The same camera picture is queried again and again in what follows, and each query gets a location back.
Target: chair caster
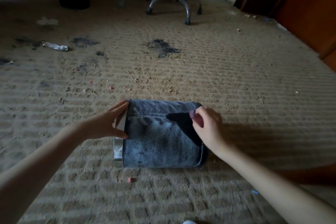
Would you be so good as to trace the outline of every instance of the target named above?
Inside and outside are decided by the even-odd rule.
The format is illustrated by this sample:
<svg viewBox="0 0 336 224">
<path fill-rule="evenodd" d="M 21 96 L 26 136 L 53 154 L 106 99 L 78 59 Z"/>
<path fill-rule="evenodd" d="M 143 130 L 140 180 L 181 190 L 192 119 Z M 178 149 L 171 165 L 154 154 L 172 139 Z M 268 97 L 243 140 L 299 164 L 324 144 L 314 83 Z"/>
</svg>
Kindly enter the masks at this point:
<svg viewBox="0 0 336 224">
<path fill-rule="evenodd" d="M 190 18 L 186 18 L 185 21 L 184 21 L 184 24 L 189 26 L 190 25 Z"/>
<path fill-rule="evenodd" d="M 202 10 L 202 7 L 200 6 L 200 7 L 198 8 L 198 10 L 197 10 L 197 14 L 201 15 L 202 12 L 203 12 L 203 10 Z"/>
<path fill-rule="evenodd" d="M 152 15 L 152 10 L 153 10 L 152 8 L 147 9 L 146 14 Z"/>
</svg>

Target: floor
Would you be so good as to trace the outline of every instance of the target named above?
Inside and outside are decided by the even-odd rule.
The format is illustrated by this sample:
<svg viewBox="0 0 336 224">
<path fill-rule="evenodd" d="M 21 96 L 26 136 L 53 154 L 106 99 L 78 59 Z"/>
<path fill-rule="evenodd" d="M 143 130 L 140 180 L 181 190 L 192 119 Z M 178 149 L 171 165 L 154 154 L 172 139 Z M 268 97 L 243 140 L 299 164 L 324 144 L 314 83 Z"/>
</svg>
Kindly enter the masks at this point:
<svg viewBox="0 0 336 224">
<path fill-rule="evenodd" d="M 271 169 L 334 162 L 336 74 L 275 22 L 248 18 L 223 0 L 203 1 L 202 15 L 191 5 L 186 26 L 174 1 L 147 16 L 144 0 L 124 0 L 124 8 L 91 0 L 81 11 L 57 0 L 2 0 L 1 58 L 14 63 L 0 65 L 0 170 L 66 124 L 129 98 L 213 107 L 232 142 Z M 43 16 L 58 25 L 38 25 Z M 79 37 L 91 42 L 74 44 Z M 159 58 L 149 48 L 153 39 L 179 53 Z M 37 46 L 42 40 L 69 51 Z M 307 189 L 336 205 L 334 190 Z M 20 223 L 284 223 L 252 190 L 213 157 L 201 170 L 115 168 L 105 138 L 79 146 Z"/>
</svg>

